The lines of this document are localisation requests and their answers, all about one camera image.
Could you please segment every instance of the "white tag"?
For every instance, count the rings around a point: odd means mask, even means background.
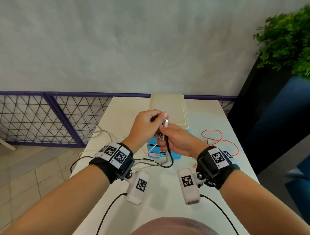
[[[130,151],[128,151],[125,147],[121,147],[116,154],[112,157],[110,160],[110,163],[115,166],[117,169],[119,169],[122,165],[122,163],[126,160],[128,155],[130,154]]]
[[[211,158],[213,159],[215,164],[217,165],[217,168],[221,169],[229,165],[229,163],[226,161],[223,154],[218,148],[210,149],[208,152],[211,155]]]
[[[230,161],[232,162],[232,164],[237,164],[237,165],[238,165],[238,162],[236,161],[236,159],[235,159],[232,155],[230,155],[229,152],[223,151],[223,150],[221,150],[221,151],[224,152],[224,154],[230,159]]]
[[[99,152],[95,154],[95,157],[101,157],[102,159],[109,162],[114,154],[118,151],[120,146],[121,145],[117,143],[109,143],[100,149]]]

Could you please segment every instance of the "planter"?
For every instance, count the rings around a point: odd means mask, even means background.
[[[310,134],[310,80],[258,63],[228,115],[256,174]]]

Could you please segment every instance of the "green foliage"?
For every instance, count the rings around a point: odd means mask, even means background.
[[[264,27],[258,27],[253,39],[264,42],[259,51],[262,62],[280,70],[292,67],[292,73],[310,79],[310,6],[299,12],[281,14],[266,19]]]

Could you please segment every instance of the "screw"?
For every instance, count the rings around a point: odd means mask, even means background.
[[[202,174],[199,173],[199,174],[197,175],[197,178],[198,178],[199,180],[202,180]]]
[[[128,172],[128,174],[126,175],[126,178],[127,179],[130,179],[132,177],[132,173],[131,173],[131,171],[130,172]]]

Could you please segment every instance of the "hand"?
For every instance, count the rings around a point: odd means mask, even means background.
[[[198,155],[210,146],[188,133],[183,128],[172,123],[169,123],[167,128],[161,125],[159,130],[161,133],[168,136],[169,148],[171,151],[192,157],[196,160]],[[160,145],[160,151],[166,152],[168,150],[165,141],[157,139],[157,144]]]
[[[167,112],[157,109],[140,112],[132,125],[130,134],[122,143],[135,154],[155,135],[155,132],[167,116]]]

